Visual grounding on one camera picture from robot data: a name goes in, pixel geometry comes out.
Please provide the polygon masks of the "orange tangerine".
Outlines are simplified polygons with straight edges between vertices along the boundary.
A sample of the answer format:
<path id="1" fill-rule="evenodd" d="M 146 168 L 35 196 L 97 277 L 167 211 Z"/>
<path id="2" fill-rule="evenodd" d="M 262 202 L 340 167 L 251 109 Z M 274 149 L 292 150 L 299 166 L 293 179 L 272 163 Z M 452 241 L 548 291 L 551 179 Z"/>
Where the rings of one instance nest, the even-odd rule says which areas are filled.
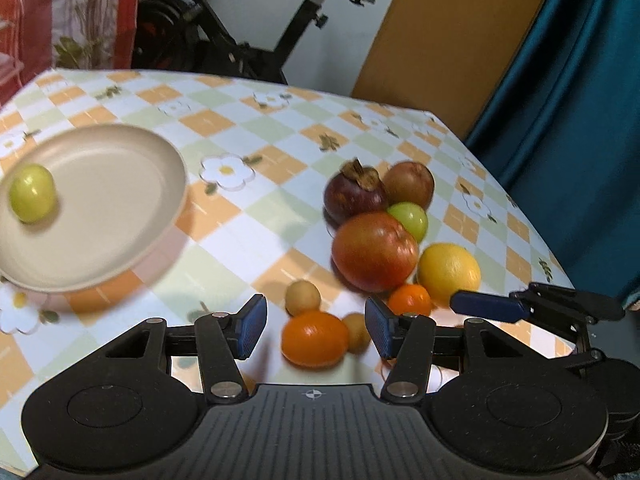
<path id="1" fill-rule="evenodd" d="M 331 367 L 348 350 L 349 331 L 336 316 L 309 311 L 291 318 L 281 333 L 281 353 L 288 362 L 303 368 Z"/>
<path id="2" fill-rule="evenodd" d="M 433 303 L 428 291 L 418 284 L 405 284 L 390 294 L 387 307 L 394 315 L 416 314 L 430 316 Z"/>

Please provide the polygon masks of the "yellow lemon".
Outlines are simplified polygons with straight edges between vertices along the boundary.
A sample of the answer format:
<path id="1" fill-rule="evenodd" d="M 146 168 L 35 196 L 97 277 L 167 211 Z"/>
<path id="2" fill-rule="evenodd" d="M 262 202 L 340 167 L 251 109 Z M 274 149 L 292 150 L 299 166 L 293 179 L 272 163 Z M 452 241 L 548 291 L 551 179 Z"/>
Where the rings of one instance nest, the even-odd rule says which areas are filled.
<path id="1" fill-rule="evenodd" d="M 416 267 L 416 280 L 439 308 L 448 308 L 459 290 L 477 292 L 482 274 L 474 256 L 452 243 L 433 243 L 424 249 Z"/>

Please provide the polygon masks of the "large red apple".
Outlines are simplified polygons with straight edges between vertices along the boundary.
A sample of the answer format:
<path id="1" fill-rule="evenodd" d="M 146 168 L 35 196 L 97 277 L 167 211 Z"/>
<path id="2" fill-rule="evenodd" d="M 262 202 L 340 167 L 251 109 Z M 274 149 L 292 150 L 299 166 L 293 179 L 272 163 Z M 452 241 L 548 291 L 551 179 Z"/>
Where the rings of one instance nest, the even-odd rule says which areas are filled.
<path id="1" fill-rule="evenodd" d="M 367 212 L 348 219 L 336 230 L 331 258 L 345 281 L 377 294 L 408 280 L 418 263 L 419 246 L 387 212 Z"/>

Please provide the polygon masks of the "green jujube fruit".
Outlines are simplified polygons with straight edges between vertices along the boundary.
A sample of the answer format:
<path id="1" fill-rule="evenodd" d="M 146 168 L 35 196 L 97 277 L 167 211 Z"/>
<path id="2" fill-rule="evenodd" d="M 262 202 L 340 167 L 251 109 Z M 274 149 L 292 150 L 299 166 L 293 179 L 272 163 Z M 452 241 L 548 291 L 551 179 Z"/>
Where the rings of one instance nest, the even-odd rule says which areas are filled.
<path id="1" fill-rule="evenodd" d="M 387 212 L 394 217 L 418 244 L 424 240 L 428 229 L 425 210 L 417 204 L 400 202 L 393 204 Z"/>
<path id="2" fill-rule="evenodd" d="M 9 201 L 17 219 L 23 223 L 46 218 L 58 202 L 50 171 L 38 164 L 17 170 L 9 188 Z"/>

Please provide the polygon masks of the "purple mangosteen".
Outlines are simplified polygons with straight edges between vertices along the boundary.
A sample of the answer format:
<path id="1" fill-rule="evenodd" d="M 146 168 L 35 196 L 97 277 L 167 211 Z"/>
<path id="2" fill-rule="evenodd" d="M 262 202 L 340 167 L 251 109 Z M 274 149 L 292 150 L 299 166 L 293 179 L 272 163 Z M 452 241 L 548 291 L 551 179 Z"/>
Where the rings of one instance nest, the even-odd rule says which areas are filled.
<path id="1" fill-rule="evenodd" d="M 345 162 L 329 180 L 323 193 L 326 214 L 336 224 L 365 214 L 383 211 L 390 202 L 378 170 L 363 166 L 358 158 Z"/>

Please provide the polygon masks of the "brown round apple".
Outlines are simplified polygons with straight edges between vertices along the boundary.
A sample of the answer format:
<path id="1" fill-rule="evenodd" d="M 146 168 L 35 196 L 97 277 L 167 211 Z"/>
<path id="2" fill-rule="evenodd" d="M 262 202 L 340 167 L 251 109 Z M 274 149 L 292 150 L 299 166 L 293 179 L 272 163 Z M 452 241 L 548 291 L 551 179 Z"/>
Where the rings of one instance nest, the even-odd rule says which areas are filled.
<path id="1" fill-rule="evenodd" d="M 427 209 L 435 192 L 435 179 L 427 166 L 405 160 L 390 167 L 382 177 L 391 205 L 413 203 Z"/>

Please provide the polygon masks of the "checkered floral tablecloth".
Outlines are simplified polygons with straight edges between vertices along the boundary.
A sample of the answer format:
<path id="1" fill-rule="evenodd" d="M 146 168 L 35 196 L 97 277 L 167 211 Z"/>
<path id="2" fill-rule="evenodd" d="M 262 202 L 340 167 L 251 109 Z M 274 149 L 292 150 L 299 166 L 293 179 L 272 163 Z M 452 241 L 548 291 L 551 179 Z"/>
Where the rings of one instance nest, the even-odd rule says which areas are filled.
<path id="1" fill-rule="evenodd" d="M 358 312 L 363 299 L 331 266 L 323 190 L 343 162 L 378 171 L 413 159 L 434 176 L 427 243 L 463 246 L 482 289 L 506 294 L 531 282 L 567 285 L 558 260 L 512 198 L 433 114 L 246 80 L 163 72 L 49 70 L 1 112 L 1 165 L 69 128 L 124 122 L 175 145 L 189 171 L 186 209 L 163 243 L 106 285 L 63 296 L 1 296 L 1 465 L 35 465 L 20 427 L 40 384 L 149 316 L 171 325 L 211 310 L 236 311 L 255 294 L 268 323 L 241 363 L 247 382 L 368 382 L 388 371 L 374 350 L 329 370 L 282 358 L 283 300 L 310 281 L 322 307 Z"/>

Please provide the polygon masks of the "teal curtain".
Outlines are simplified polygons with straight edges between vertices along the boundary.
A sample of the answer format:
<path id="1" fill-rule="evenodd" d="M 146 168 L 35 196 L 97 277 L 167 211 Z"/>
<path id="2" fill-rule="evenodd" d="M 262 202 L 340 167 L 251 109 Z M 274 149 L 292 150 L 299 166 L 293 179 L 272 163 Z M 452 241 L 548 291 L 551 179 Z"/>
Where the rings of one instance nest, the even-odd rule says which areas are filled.
<path id="1" fill-rule="evenodd" d="M 573 285 L 639 297 L 639 0 L 544 0 L 466 140 Z"/>

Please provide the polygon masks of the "beige round plate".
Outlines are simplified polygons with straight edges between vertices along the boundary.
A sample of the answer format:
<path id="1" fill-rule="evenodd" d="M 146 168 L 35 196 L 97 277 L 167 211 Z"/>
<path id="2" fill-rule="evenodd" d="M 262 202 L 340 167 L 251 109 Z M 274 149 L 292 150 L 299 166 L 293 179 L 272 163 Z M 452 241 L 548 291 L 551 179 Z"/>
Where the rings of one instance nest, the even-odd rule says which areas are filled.
<path id="1" fill-rule="evenodd" d="M 9 202 L 18 170 L 52 174 L 55 211 L 25 224 Z M 1 180 L 1 275 L 35 292 L 74 292 L 122 274 L 175 224 L 188 172 L 158 134 L 104 124 L 70 129 L 23 155 Z"/>

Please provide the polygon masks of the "wooden door panel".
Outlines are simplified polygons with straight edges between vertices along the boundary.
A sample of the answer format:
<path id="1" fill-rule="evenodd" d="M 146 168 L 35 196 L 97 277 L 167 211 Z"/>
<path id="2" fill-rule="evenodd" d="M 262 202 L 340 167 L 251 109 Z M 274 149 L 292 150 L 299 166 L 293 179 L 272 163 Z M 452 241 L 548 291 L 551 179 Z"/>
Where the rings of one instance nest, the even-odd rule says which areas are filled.
<path id="1" fill-rule="evenodd" d="M 430 110 L 465 139 L 544 0 L 392 0 L 357 99 Z"/>

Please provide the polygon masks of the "black exercise bike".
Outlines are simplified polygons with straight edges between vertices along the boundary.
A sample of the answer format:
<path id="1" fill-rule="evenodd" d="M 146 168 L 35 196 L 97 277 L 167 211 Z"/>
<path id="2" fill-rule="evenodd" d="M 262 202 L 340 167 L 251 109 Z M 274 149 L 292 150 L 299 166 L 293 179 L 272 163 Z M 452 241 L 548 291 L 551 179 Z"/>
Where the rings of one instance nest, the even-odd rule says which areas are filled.
<path id="1" fill-rule="evenodd" d="M 349 94 L 375 0 L 141 0 L 132 67 Z"/>

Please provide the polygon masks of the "red printed backdrop cloth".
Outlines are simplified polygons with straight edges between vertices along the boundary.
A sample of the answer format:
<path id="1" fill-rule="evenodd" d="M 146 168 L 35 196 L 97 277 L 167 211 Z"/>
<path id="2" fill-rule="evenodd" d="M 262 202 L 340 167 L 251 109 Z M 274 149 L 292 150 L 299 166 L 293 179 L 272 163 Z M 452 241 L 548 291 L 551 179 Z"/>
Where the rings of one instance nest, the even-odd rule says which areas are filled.
<path id="1" fill-rule="evenodd" d="M 1 0 L 1 102 L 52 67 L 128 68 L 139 0 Z"/>

